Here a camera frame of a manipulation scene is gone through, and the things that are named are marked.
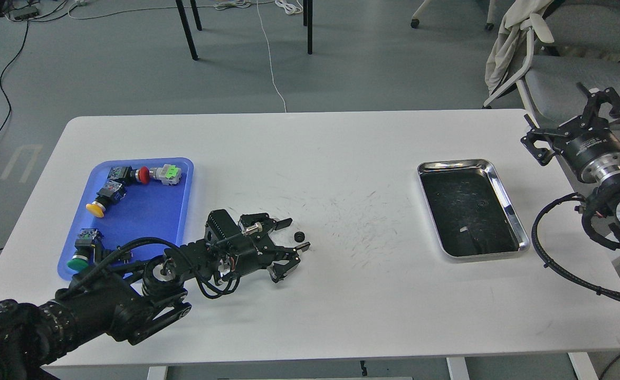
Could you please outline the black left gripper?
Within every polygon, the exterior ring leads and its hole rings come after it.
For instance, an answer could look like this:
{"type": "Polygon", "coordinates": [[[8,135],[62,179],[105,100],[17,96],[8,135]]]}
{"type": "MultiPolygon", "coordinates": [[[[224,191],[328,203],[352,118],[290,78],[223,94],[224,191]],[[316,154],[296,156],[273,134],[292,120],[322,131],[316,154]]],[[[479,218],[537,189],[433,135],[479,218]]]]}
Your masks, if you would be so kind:
{"type": "Polygon", "coordinates": [[[273,245],[268,234],[284,229],[292,218],[271,218],[267,213],[243,214],[235,223],[227,210],[213,210],[207,218],[204,238],[208,248],[204,276],[227,280],[230,272],[241,276],[267,269],[273,283],[279,283],[300,264],[300,253],[310,242],[292,248],[273,245]]]}

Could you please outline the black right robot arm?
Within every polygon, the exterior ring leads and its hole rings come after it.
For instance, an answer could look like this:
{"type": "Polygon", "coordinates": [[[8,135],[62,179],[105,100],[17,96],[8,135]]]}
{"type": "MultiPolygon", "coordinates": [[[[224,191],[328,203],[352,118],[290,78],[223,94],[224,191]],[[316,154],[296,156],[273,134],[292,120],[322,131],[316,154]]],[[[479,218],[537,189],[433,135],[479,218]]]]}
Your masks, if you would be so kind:
{"type": "Polygon", "coordinates": [[[595,188],[588,196],[570,193],[546,205],[532,225],[532,242],[546,269],[599,296],[620,301],[620,292],[589,283],[558,264],[538,236],[544,215],[557,205],[576,201],[588,238],[609,250],[620,250],[620,140],[611,130],[612,125],[620,124],[620,96],[612,87],[589,90],[578,82],[577,88],[587,99],[580,115],[556,128],[537,127],[526,115],[531,129],[520,141],[541,166],[560,156],[578,181],[595,184],[595,188]]]}

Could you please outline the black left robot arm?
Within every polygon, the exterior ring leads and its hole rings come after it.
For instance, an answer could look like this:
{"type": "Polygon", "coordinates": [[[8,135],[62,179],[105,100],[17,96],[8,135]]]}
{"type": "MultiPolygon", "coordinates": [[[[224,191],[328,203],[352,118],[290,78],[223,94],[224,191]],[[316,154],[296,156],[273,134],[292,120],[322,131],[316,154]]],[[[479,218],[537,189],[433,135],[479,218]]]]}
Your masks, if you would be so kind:
{"type": "Polygon", "coordinates": [[[226,210],[213,210],[201,240],[177,246],[138,238],[80,270],[43,305],[0,301],[0,379],[52,379],[44,365],[100,335],[141,343],[189,313],[184,284],[191,279],[211,300],[230,295],[257,270],[268,270],[278,283],[310,247],[300,232],[293,248],[271,240],[291,222],[266,213],[234,222],[226,210]]]}

